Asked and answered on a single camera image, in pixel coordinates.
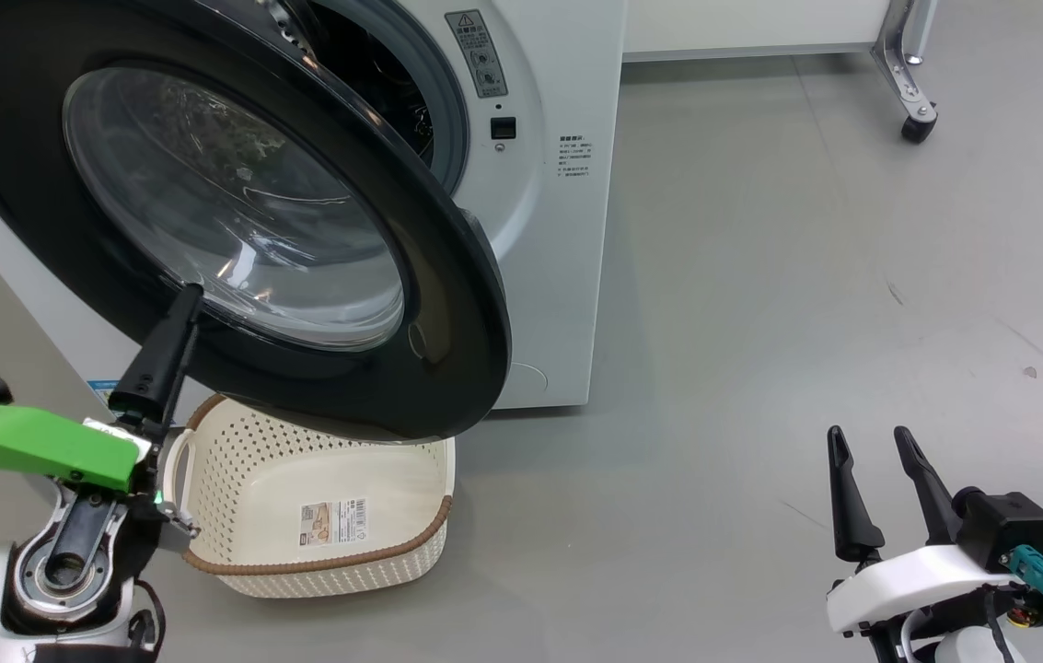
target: washing machine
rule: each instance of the washing machine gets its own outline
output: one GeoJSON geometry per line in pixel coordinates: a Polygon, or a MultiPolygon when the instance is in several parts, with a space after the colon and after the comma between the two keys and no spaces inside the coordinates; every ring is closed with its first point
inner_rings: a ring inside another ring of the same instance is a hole
{"type": "Polygon", "coordinates": [[[0,0],[0,273],[95,394],[199,283],[179,420],[220,391],[408,439],[587,402],[625,16],[0,0]]]}

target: warning label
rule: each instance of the warning label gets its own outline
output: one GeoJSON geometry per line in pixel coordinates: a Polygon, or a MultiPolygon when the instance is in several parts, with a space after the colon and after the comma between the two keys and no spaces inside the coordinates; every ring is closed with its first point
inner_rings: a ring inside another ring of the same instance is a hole
{"type": "Polygon", "coordinates": [[[476,96],[481,99],[505,97],[509,93],[505,71],[496,58],[496,46],[492,45],[492,35],[484,26],[484,18],[476,9],[444,14],[444,18],[459,49],[463,51],[467,72],[476,83],[476,96]]]}
{"type": "Polygon", "coordinates": [[[322,501],[301,507],[299,545],[351,544],[369,536],[365,498],[322,501]]]}
{"type": "Polygon", "coordinates": [[[558,140],[558,177],[591,175],[593,143],[581,133],[560,136],[558,140]]]}

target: basket handle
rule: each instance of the basket handle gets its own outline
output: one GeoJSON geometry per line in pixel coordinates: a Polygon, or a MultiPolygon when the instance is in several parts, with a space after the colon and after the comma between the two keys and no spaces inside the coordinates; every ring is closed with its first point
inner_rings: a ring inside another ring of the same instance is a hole
{"type": "Polygon", "coordinates": [[[193,428],[181,431],[180,436],[173,440],[169,452],[165,453],[165,469],[162,471],[161,480],[161,511],[175,520],[192,524],[193,516],[186,511],[186,501],[190,499],[190,483],[192,483],[193,453],[194,447],[193,428]],[[176,491],[176,467],[181,461],[181,453],[189,449],[185,457],[185,480],[181,482],[181,492],[176,491]]]}

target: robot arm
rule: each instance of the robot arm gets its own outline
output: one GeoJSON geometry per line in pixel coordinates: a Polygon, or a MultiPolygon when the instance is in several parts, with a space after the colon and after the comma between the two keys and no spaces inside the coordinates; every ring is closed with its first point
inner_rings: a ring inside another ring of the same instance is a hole
{"type": "Polygon", "coordinates": [[[828,592],[828,624],[869,639],[879,663],[1024,663],[998,617],[1043,627],[1043,509],[1021,493],[974,487],[952,498],[913,434],[896,428],[895,440],[929,537],[882,561],[886,537],[853,478],[848,441],[838,425],[827,434],[835,554],[857,564],[828,592]]]}
{"type": "Polygon", "coordinates": [[[0,548],[0,663],[146,663],[160,654],[164,611],[139,575],[163,527],[198,533],[160,494],[156,465],[200,308],[200,287],[185,287],[108,399],[121,413],[113,423],[9,407],[0,380],[0,470],[49,475],[55,490],[41,532],[0,548]],[[151,611],[134,612],[138,587],[151,611]]]}

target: gray floor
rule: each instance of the gray floor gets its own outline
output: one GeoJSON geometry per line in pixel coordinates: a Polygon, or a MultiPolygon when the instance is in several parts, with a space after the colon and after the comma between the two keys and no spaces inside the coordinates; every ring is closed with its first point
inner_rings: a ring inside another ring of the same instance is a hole
{"type": "MultiPolygon", "coordinates": [[[[946,1],[930,47],[921,147],[863,56],[630,68],[592,402],[459,441],[448,548],[410,587],[256,601],[156,558],[164,659],[872,660],[823,612],[849,571],[828,424],[887,555],[925,537],[895,424],[948,486],[1043,504],[1043,4],[946,1]]],[[[0,372],[95,404],[2,281],[0,372]]],[[[0,475],[0,541],[45,515],[0,475]]]]}

